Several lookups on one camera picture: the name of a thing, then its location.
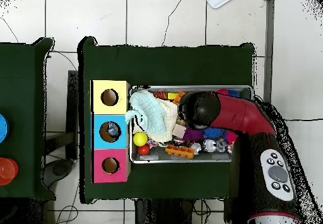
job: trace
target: shape sorter box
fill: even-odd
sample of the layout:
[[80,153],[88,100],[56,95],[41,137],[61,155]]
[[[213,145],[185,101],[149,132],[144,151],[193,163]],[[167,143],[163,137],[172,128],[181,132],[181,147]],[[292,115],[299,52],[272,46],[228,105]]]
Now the shape sorter box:
[[[120,131],[120,136],[111,142],[108,142],[110,136],[107,131],[108,122],[116,124],[118,132]],[[128,141],[129,131],[124,115],[94,115],[94,149],[127,149]]]
[[[127,182],[128,175],[131,171],[131,163],[129,161],[127,149],[106,149],[94,150],[94,183],[109,182]],[[117,162],[118,169],[113,174],[106,173],[103,169],[105,160],[111,158]]]
[[128,106],[129,84],[126,81],[93,80],[93,113],[124,115]]

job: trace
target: blue cube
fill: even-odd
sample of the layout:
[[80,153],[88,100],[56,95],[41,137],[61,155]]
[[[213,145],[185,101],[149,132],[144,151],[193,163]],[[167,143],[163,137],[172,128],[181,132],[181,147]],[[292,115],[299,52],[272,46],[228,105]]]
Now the blue cube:
[[94,149],[126,149],[127,138],[124,115],[94,115]]

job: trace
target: orange toy block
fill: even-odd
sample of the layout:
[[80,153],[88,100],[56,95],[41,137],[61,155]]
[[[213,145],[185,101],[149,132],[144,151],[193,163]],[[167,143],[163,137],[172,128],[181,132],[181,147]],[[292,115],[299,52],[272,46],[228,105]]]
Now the orange toy block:
[[182,98],[183,97],[183,95],[185,94],[185,92],[180,92],[178,95],[177,95],[177,97],[175,98],[175,100],[173,101],[173,103],[174,104],[179,104],[179,101],[180,101],[180,98]]
[[188,147],[175,147],[174,145],[168,145],[165,148],[166,152],[169,155],[174,154],[175,156],[193,158],[194,157],[194,149]]

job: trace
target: yellow ball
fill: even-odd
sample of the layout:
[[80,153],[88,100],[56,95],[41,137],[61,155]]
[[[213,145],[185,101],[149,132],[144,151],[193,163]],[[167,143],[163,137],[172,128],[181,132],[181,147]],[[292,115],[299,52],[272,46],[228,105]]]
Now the yellow ball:
[[137,146],[142,146],[147,143],[148,137],[146,133],[139,132],[134,135],[133,141]]

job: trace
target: green mat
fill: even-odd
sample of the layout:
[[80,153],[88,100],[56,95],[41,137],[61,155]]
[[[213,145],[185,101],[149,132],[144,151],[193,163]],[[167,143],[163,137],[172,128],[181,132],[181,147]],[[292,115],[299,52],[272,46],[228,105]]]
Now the green mat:
[[40,180],[45,155],[44,59],[53,40],[40,38],[32,45],[0,44],[0,114],[9,133],[0,143],[0,157],[19,166],[17,177],[0,186],[0,197],[54,199]]
[[252,44],[240,47],[96,46],[92,37],[78,47],[80,94],[81,199],[228,197],[229,163],[132,164],[128,181],[90,180],[90,80],[126,80],[130,85],[252,86]]

